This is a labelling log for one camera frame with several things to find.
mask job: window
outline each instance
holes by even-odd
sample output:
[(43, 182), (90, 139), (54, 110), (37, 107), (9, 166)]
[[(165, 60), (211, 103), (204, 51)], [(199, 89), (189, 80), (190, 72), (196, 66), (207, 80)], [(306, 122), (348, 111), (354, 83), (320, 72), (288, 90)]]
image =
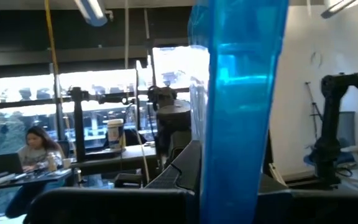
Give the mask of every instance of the window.
[(191, 68), (189, 47), (154, 48), (155, 79), (157, 86), (170, 85), (171, 88), (188, 88)]
[[(0, 110), (0, 154), (14, 152), (25, 144), (25, 132), (34, 125), (44, 127), (56, 139), (55, 105), (26, 106)], [(0, 213), (18, 188), (0, 190)]]
[[(146, 86), (142, 76), (139, 76), (139, 86)], [(134, 69), (128, 69), (63, 73), (59, 76), (59, 80), (63, 95), (67, 95), (67, 91), (70, 88), (77, 86), (92, 95), (124, 93), (134, 91), (136, 71)]]
[(0, 78), (0, 103), (45, 100), (53, 96), (53, 75)]
[[(100, 105), (96, 101), (83, 101), (84, 140), (85, 148), (101, 147), (105, 142), (107, 121), (114, 118), (124, 118), (126, 107), (122, 103), (105, 103)], [(68, 119), (70, 128), (66, 127), (65, 134), (75, 142), (74, 103), (62, 105), (65, 118)]]

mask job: blue plastic panel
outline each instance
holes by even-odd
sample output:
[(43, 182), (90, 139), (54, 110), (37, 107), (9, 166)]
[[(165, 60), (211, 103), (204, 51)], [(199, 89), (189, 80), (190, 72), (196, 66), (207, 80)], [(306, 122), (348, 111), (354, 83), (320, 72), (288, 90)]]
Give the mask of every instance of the blue plastic panel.
[(288, 0), (193, 7), (190, 42), (209, 52), (209, 76), (195, 72), (191, 86), (193, 134), (204, 141), (202, 223), (252, 222), (287, 9)]

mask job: desk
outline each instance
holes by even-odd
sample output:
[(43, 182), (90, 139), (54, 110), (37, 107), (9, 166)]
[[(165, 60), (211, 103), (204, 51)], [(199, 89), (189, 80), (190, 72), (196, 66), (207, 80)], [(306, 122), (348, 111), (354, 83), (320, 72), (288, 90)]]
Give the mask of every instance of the desk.
[[(144, 154), (146, 156), (147, 166), (149, 168), (150, 179), (156, 176), (156, 168), (158, 167), (157, 155), (155, 148), (150, 146), (143, 146)], [(92, 154), (108, 153), (106, 151), (92, 152)], [(120, 170), (142, 169), (143, 176), (145, 175), (145, 167), (143, 162), (142, 148), (138, 146), (127, 146), (126, 150), (117, 157), (112, 159), (98, 159), (85, 162), (74, 162), (70, 166), (72, 169), (81, 169), (82, 175), (106, 174)]]
[(67, 179), (72, 175), (71, 172), (66, 172), (61, 175), (46, 175), (42, 177), (34, 177), (32, 179), (22, 179), (18, 180), (16, 182), (6, 182), (3, 184), (0, 184), (0, 189), (5, 189), (9, 187), (20, 187), (24, 185), (32, 185), (32, 184), (41, 184), (41, 183), (49, 183), (54, 181), (59, 181), (63, 179)]

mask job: bottle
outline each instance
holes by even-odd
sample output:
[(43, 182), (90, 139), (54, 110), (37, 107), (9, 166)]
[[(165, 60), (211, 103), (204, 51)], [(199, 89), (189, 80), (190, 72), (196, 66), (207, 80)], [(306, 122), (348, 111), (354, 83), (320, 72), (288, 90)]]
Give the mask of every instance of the bottle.
[(55, 163), (55, 155), (53, 153), (48, 153), (48, 171), (53, 172), (57, 170)]

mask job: woman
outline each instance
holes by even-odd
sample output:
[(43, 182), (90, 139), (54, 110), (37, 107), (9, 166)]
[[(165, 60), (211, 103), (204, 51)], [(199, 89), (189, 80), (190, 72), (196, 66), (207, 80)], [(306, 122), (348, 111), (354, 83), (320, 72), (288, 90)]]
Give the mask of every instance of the woman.
[[(56, 166), (62, 165), (64, 154), (62, 153), (61, 147), (50, 138), (43, 128), (34, 126), (27, 131), (25, 137), (26, 145), (19, 151), (24, 172), (48, 169), (49, 154), (54, 155)], [(16, 218), (26, 214), (36, 196), (48, 190), (61, 187), (63, 184), (64, 180), (21, 187), (11, 202), (9, 202), (5, 216), (8, 218)]]

